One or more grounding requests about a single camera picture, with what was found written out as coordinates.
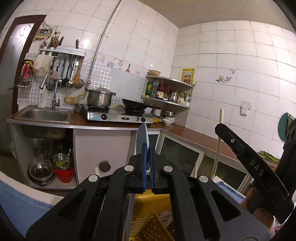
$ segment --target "red basket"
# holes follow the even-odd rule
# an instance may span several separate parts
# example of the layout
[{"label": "red basket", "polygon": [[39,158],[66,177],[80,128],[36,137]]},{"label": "red basket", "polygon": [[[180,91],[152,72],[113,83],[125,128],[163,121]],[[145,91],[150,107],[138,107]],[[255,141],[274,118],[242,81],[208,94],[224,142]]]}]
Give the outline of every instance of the red basket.
[{"label": "red basket", "polygon": [[57,175],[57,178],[63,183],[69,183],[72,181],[74,176],[74,168],[72,167],[69,171],[62,171],[55,169],[54,173]]}]

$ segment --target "stove knob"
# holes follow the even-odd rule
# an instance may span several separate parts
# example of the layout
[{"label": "stove knob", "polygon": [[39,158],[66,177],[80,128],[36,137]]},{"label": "stove knob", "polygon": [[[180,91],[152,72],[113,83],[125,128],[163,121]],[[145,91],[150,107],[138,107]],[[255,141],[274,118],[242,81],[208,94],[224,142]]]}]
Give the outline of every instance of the stove knob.
[{"label": "stove knob", "polygon": [[106,114],[102,114],[101,115],[102,120],[106,120],[107,119],[107,115]]}]

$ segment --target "black wok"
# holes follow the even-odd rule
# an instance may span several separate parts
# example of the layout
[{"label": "black wok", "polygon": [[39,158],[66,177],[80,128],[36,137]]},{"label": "black wok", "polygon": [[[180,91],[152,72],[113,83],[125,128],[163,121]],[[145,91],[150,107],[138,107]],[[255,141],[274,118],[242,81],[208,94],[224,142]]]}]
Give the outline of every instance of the black wok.
[{"label": "black wok", "polygon": [[136,102],[133,100],[122,99],[122,102],[124,106],[130,110],[144,111],[144,109],[147,108],[147,106],[144,103]]}]

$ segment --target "green vegetable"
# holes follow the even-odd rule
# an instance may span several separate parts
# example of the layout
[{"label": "green vegetable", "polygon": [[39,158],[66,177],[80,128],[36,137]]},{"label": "green vegetable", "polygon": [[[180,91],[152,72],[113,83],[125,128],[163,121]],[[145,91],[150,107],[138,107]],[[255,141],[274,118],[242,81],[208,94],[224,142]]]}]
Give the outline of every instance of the green vegetable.
[{"label": "green vegetable", "polygon": [[67,167],[68,163],[66,160],[58,160],[58,161],[56,161],[56,166],[57,167]]}]

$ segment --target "blue cloth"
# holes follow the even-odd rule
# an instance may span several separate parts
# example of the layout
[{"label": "blue cloth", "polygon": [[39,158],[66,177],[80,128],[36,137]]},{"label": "blue cloth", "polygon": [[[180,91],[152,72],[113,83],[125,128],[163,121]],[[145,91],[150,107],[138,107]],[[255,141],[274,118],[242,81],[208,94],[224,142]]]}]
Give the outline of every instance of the blue cloth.
[{"label": "blue cloth", "polygon": [[12,224],[24,237],[29,227],[53,207],[20,193],[2,181],[0,181],[0,204]]}]

